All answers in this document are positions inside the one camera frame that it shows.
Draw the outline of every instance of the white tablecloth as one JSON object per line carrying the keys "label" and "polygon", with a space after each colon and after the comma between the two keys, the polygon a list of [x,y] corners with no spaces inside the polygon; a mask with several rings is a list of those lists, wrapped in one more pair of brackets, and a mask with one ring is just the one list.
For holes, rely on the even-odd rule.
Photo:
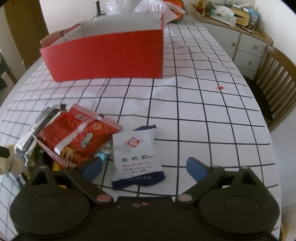
{"label": "white tablecloth", "polygon": [[[171,196],[195,184],[186,171],[193,156],[226,170],[249,166],[281,203],[277,165],[266,123],[237,67],[194,18],[165,29],[163,79],[92,79],[56,83],[43,62],[9,105],[0,145],[14,144],[49,105],[79,103],[118,121],[122,131],[156,125],[155,148],[166,179],[150,187],[112,190],[113,160],[94,183],[113,197]],[[16,231],[8,209],[18,191],[0,176],[0,231]],[[279,235],[280,219],[273,234]]]}

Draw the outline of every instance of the chair backrest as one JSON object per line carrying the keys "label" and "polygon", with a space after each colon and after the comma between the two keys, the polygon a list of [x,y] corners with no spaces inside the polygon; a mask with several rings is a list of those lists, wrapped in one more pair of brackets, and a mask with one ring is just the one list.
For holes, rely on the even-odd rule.
{"label": "chair backrest", "polygon": [[296,106],[296,66],[278,49],[267,46],[254,77],[271,108],[272,131]]}

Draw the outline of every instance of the doorway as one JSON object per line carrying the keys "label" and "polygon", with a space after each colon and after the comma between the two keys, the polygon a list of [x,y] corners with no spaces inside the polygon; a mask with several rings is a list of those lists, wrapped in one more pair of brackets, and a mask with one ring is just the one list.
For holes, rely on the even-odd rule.
{"label": "doorway", "polygon": [[48,35],[39,0],[9,0],[4,10],[23,65],[28,69],[40,58],[40,40]]}

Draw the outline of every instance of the logo on package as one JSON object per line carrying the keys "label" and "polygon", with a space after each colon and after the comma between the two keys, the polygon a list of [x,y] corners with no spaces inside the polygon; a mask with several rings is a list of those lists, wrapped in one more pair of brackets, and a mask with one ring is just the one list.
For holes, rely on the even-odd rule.
{"label": "logo on package", "polygon": [[82,142],[80,142],[81,147],[84,149],[90,143],[94,135],[91,132],[88,132]]}
{"label": "logo on package", "polygon": [[137,145],[139,145],[143,140],[139,140],[135,137],[132,137],[129,141],[127,141],[125,144],[131,146],[132,148],[135,148]]}
{"label": "logo on package", "polygon": [[81,114],[76,115],[75,117],[80,121],[85,121],[87,119],[87,117],[85,115],[81,115]]}

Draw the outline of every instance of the wooden chair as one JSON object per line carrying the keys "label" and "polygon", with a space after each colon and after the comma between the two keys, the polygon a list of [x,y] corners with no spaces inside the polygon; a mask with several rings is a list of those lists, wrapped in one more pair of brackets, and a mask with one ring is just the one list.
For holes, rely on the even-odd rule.
{"label": "wooden chair", "polygon": [[254,79],[245,80],[272,131],[296,106],[296,66],[281,51],[267,46]]}

